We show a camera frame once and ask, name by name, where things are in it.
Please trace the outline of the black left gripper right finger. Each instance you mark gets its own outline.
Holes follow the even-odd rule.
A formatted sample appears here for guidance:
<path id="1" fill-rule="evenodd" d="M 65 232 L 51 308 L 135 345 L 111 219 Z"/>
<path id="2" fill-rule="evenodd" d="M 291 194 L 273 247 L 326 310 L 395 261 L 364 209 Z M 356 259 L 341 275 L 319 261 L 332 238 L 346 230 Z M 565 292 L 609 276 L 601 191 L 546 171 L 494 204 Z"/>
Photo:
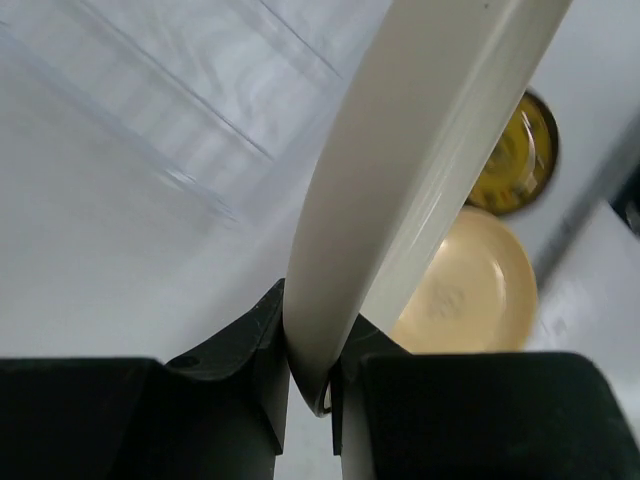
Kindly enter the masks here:
<path id="1" fill-rule="evenodd" d="M 346 479 L 635 479 L 614 393 L 569 352 L 413 355 L 364 317 L 331 372 Z"/>

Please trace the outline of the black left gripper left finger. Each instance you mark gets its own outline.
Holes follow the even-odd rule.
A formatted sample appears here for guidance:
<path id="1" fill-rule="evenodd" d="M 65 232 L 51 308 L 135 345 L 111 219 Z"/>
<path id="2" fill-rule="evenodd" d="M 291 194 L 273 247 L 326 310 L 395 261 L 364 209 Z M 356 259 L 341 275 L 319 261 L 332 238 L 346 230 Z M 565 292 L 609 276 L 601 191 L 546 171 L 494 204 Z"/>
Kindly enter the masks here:
<path id="1" fill-rule="evenodd" d="M 167 363 L 5 359 L 5 479 L 270 479 L 284 448 L 284 285 Z"/>

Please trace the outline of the yellow plate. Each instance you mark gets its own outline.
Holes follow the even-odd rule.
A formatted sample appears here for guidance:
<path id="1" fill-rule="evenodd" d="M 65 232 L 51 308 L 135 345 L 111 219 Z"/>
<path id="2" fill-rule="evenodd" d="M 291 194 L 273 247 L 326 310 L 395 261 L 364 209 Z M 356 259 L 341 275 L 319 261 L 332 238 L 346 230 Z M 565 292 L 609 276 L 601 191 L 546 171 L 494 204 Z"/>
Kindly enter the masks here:
<path id="1" fill-rule="evenodd" d="M 538 290 L 505 223 L 460 210 L 390 337 L 414 354 L 512 352 L 525 346 Z"/>

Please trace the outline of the cream white plate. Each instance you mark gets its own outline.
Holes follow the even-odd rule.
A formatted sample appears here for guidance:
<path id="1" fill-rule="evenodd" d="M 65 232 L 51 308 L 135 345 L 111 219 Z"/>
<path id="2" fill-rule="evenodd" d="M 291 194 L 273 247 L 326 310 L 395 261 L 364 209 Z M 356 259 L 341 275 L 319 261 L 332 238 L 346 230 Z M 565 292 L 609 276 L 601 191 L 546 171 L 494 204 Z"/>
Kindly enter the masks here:
<path id="1" fill-rule="evenodd" d="M 289 365 L 330 412 L 360 313 L 389 328 L 479 176 L 566 1 L 395 1 L 316 163 L 286 272 Z"/>

